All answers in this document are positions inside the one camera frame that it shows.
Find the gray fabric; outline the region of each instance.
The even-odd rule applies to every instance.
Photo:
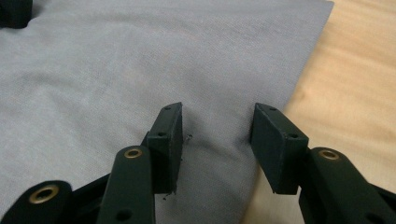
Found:
[[[0,216],[39,182],[77,189],[183,103],[177,195],[157,223],[238,223],[253,106],[282,108],[332,9],[319,1],[35,1],[0,30]]]

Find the gray cloth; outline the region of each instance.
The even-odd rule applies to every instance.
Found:
[[[177,194],[157,223],[238,223],[254,186],[256,102],[289,100],[332,9],[299,1],[34,1],[0,30],[0,216],[26,190],[77,189],[183,103]]]

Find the light wood tabletop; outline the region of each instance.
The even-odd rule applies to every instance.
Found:
[[[344,153],[396,192],[396,1],[333,1],[284,112],[311,148]],[[273,194],[261,172],[243,223],[304,223],[298,196]]]

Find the wooden table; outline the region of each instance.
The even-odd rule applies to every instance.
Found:
[[[346,154],[373,184],[396,192],[396,1],[335,5],[285,114],[309,146]],[[260,174],[244,224],[304,223],[297,196]]]

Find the robotic claw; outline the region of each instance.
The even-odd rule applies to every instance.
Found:
[[[256,104],[251,148],[277,194],[297,194],[305,223],[396,223],[396,195],[370,185],[342,153],[309,149],[279,110]],[[46,181],[26,190],[2,224],[155,223],[154,194],[177,189],[182,104],[164,107],[140,146],[119,151],[112,171],[72,190]]]

